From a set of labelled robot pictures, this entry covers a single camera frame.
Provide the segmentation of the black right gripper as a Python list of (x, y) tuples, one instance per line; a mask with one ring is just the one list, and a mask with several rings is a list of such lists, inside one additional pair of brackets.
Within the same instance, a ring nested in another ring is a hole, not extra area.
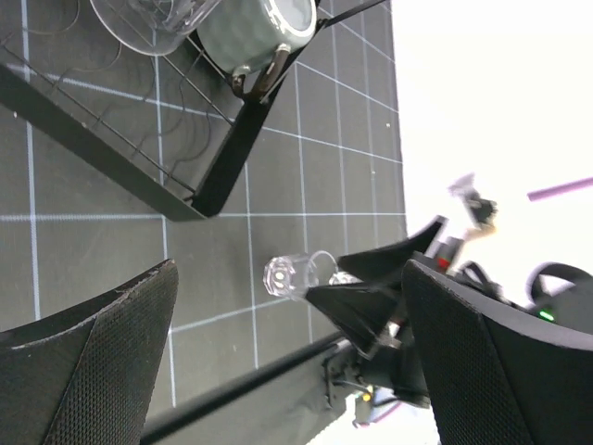
[[(384, 286), (316, 286), (305, 300), (369, 359), (360, 368), (369, 384), (391, 388), (409, 403), (512, 403), (491, 319), (513, 307), (441, 273), (421, 254), (447, 222), (436, 216), (412, 237), (338, 258), (344, 272), (361, 281), (385, 278)], [(378, 350), (390, 321), (400, 326), (401, 344)]]

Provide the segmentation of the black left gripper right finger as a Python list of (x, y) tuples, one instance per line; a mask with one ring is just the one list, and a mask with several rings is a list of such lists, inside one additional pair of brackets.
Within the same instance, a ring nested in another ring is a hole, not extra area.
[(590, 334), (417, 260), (404, 266), (402, 291), (441, 443), (591, 443)]

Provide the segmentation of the clear faceted plastic cup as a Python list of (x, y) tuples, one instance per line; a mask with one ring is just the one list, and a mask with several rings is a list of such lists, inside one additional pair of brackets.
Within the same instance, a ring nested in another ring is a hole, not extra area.
[(273, 297), (302, 300), (310, 288), (327, 285), (337, 271), (335, 257), (318, 250), (272, 258), (265, 265), (262, 281)]
[(348, 285), (348, 284), (356, 284), (359, 283), (359, 278), (351, 275), (350, 273), (346, 273), (344, 271), (338, 271), (332, 274), (330, 277), (328, 284), (330, 286), (341, 286), (341, 285)]

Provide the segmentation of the grey-green ceramic mug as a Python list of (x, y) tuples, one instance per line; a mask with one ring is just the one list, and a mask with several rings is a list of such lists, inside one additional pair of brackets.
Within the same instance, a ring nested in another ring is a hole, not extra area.
[(210, 60), (230, 77), (233, 94), (260, 100), (280, 79), (289, 57), (316, 30), (313, 1), (222, 1), (197, 27)]

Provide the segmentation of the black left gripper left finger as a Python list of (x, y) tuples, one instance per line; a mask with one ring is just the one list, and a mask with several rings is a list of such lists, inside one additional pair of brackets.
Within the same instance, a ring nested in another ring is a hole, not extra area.
[(4, 444), (137, 444), (179, 285), (165, 260), (1, 334)]

